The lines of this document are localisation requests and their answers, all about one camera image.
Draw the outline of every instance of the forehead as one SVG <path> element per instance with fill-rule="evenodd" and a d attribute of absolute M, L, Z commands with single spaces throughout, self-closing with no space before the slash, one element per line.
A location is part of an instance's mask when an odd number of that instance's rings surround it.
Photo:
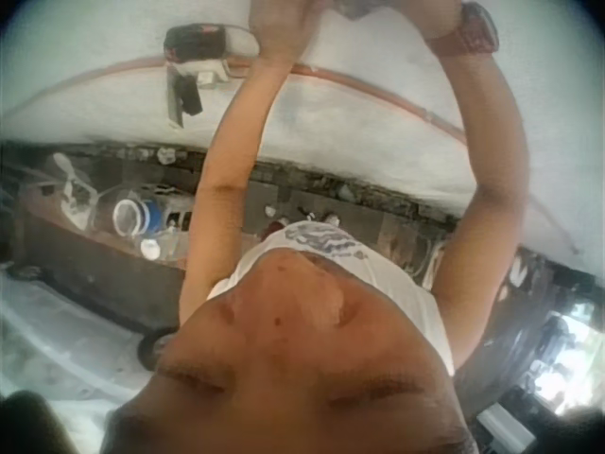
<path fill-rule="evenodd" d="M 451 409 L 434 404 L 427 408 L 419 402 L 407 402 L 400 411 L 313 413 L 281 424 L 271 417 L 241 414 L 200 417 L 185 409 L 174 418 L 138 399 L 112 417 L 102 452 L 470 452 L 448 447 L 467 438 L 459 421 L 443 418 Z"/>

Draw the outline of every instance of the hand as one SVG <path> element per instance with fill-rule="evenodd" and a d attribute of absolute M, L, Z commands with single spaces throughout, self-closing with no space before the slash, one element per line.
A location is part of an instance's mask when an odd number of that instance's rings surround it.
<path fill-rule="evenodd" d="M 251 0 L 250 28 L 265 61 L 294 64 L 317 29 L 326 0 Z"/>
<path fill-rule="evenodd" d="M 396 0 L 396 6 L 431 40 L 454 31 L 462 18 L 462 0 Z"/>

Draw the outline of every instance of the eye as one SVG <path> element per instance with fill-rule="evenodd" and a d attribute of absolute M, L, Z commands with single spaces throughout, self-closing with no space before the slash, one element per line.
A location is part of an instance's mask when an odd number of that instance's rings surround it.
<path fill-rule="evenodd" d="M 416 380 L 390 375 L 362 382 L 353 391 L 330 398 L 328 406 L 335 410 L 346 410 L 397 395 L 422 393 L 424 388 Z"/>
<path fill-rule="evenodd" d="M 207 396 L 221 395 L 226 392 L 225 387 L 216 382 L 201 370 L 188 370 L 182 368 L 161 368 L 158 375 L 167 377 L 195 393 Z"/>

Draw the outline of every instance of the wheel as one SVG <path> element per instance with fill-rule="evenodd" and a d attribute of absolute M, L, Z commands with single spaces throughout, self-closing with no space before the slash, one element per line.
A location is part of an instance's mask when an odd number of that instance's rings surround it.
<path fill-rule="evenodd" d="M 137 355 L 143 367 L 154 372 L 164 348 L 174 338 L 178 328 L 161 328 L 147 334 L 141 342 Z"/>
<path fill-rule="evenodd" d="M 33 265 L 12 265 L 7 268 L 7 274 L 16 281 L 39 281 L 42 278 L 43 270 Z"/>

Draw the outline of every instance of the wrist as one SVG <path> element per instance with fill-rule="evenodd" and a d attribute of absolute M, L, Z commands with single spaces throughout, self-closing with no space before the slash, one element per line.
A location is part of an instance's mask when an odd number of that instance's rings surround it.
<path fill-rule="evenodd" d="M 261 53 L 256 59 L 255 64 L 267 69 L 279 71 L 287 70 L 289 73 L 296 64 L 296 59 L 291 59 L 289 57 L 268 56 Z"/>

